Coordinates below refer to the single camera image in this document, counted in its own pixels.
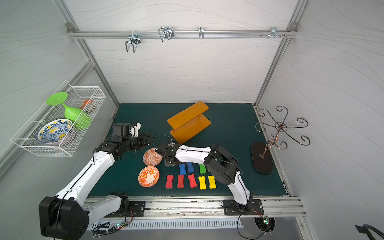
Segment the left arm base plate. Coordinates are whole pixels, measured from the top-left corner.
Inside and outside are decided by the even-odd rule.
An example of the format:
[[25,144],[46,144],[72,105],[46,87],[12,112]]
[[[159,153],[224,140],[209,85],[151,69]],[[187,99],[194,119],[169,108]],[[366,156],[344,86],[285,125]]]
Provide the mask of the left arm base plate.
[[120,208],[105,216],[105,218],[124,218],[124,217],[143,217],[145,211],[145,201],[125,201],[121,203]]

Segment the blue eraser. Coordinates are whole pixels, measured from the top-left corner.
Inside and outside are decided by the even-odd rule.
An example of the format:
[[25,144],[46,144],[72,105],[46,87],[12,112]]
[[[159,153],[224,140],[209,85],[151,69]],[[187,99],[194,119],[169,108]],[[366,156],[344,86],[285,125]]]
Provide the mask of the blue eraser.
[[188,168],[188,173],[193,173],[195,171],[193,163],[187,162],[187,168]]
[[186,175],[187,171],[186,171],[185,164],[179,165],[179,170],[180,170],[180,175],[182,175],[182,176]]

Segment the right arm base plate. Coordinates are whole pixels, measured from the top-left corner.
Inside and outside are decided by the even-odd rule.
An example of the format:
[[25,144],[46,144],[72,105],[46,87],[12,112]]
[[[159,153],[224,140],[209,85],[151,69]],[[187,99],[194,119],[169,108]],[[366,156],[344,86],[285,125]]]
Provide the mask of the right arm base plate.
[[240,214],[245,216],[260,216],[264,215],[264,207],[260,199],[253,199],[248,205],[240,205],[234,200],[223,200],[221,207],[224,209],[225,216],[239,216]]

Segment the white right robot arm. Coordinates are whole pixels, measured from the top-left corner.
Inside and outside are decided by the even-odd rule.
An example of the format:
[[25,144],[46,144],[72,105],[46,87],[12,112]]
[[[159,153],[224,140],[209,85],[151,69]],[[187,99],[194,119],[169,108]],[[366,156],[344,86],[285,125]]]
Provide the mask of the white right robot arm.
[[238,159],[223,146],[215,144],[211,147],[195,148],[169,143],[158,145],[156,152],[163,157],[167,167],[184,163],[204,165],[218,182],[228,186],[242,211],[251,210],[253,197],[242,179],[243,171]]

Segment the red eraser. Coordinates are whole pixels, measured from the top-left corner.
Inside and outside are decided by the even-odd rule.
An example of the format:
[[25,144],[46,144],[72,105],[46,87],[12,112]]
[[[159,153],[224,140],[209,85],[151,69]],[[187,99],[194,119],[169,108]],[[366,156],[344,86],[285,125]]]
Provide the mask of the red eraser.
[[166,189],[172,189],[173,188],[173,175],[167,175],[167,181],[166,181]]
[[188,175],[188,179],[189,179],[191,189],[196,188],[198,186],[194,174]]
[[184,175],[178,175],[178,183],[177,183],[177,188],[182,189],[184,188]]

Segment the green eraser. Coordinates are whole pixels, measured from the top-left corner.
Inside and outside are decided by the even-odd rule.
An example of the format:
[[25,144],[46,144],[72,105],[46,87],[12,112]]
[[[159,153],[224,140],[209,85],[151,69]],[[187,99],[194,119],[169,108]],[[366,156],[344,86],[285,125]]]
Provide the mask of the green eraser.
[[205,165],[199,165],[200,167],[200,174],[205,175],[207,173],[207,169]]

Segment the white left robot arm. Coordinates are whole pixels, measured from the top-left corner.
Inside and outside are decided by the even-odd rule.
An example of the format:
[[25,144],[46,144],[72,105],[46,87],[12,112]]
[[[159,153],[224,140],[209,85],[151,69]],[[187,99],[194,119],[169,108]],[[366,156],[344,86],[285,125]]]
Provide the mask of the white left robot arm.
[[126,215],[131,211],[128,195],[122,193],[112,193],[92,204],[85,201],[103,174],[126,151],[138,151],[150,144],[150,136],[140,133],[140,128],[140,123],[114,124],[112,135],[95,149],[78,175],[54,197],[45,197],[40,202],[42,236],[78,240],[99,219],[115,212]]

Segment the yellow eraser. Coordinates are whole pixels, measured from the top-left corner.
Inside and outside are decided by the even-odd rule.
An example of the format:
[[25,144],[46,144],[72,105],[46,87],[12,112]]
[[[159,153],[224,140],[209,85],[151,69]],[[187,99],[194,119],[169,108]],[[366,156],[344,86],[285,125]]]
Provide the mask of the yellow eraser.
[[206,190],[207,189],[205,176],[199,177],[199,186],[200,186],[200,190]]
[[208,176],[209,179],[209,188],[210,189],[216,189],[216,179],[214,176]]

